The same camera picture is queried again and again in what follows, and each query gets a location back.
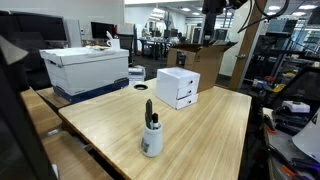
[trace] ceiling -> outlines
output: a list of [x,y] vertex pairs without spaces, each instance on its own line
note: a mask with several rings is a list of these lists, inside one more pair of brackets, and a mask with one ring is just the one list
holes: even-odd
[[[268,0],[267,3],[267,8],[265,9],[265,12],[277,12],[279,10],[269,10],[270,6],[280,6],[283,7],[285,3],[285,0]],[[201,11],[198,10],[198,8],[202,7],[203,0],[198,0],[198,1],[183,1],[183,2],[165,2],[165,3],[148,3],[148,4],[130,4],[126,5],[129,7],[132,6],[153,6],[158,8],[162,8],[163,10],[170,10],[174,11],[180,14],[185,15],[186,17],[199,17],[192,15],[193,12],[198,12],[202,15]],[[284,13],[284,15],[291,15],[293,12],[303,12],[305,13],[305,17],[307,17],[312,10],[301,10],[298,9],[301,5],[315,5],[315,6],[320,6],[320,0],[290,0],[289,7]],[[189,12],[185,12],[180,10],[181,8],[189,8]],[[225,14],[219,15],[218,17],[224,18]]]

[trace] office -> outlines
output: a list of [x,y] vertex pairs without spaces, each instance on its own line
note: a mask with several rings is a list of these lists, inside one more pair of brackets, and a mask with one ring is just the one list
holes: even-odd
[[1,179],[317,179],[320,4],[250,2],[2,1]]

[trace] small white box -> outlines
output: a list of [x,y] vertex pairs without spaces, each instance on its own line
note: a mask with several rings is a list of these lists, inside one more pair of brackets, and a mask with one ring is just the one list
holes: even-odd
[[61,96],[70,102],[76,95],[106,89],[128,78],[128,50],[100,51],[81,47],[40,50],[40,55],[52,86],[63,92]]
[[175,109],[198,100],[200,74],[182,68],[165,68],[157,72],[156,96]]

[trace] white drawer unit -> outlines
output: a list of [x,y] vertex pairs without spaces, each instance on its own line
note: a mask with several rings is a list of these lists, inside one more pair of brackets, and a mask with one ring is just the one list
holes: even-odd
[[200,74],[182,68],[159,69],[156,96],[175,109],[194,104],[198,100]]

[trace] ceiling light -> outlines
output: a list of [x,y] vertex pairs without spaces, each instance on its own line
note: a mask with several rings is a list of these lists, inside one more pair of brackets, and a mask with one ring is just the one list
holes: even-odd
[[181,8],[182,11],[190,11],[189,8]]
[[270,10],[278,10],[278,9],[280,9],[280,6],[270,6],[269,9]]
[[303,5],[300,6],[299,9],[315,9],[317,6],[315,5]]
[[156,21],[160,21],[159,18],[154,18],[154,17],[149,17],[149,19],[153,19],[153,20],[156,20]]
[[276,13],[275,12],[268,12],[267,13],[269,16],[271,16],[271,15],[275,15]]
[[154,13],[152,13],[151,16],[158,17],[158,18],[163,18],[163,14],[154,14]]
[[165,13],[164,10],[158,9],[158,8],[154,8],[154,9],[153,9],[153,12],[155,12],[155,13]]
[[294,12],[294,13],[292,13],[292,15],[294,15],[294,16],[303,16],[305,14],[306,14],[305,12]]

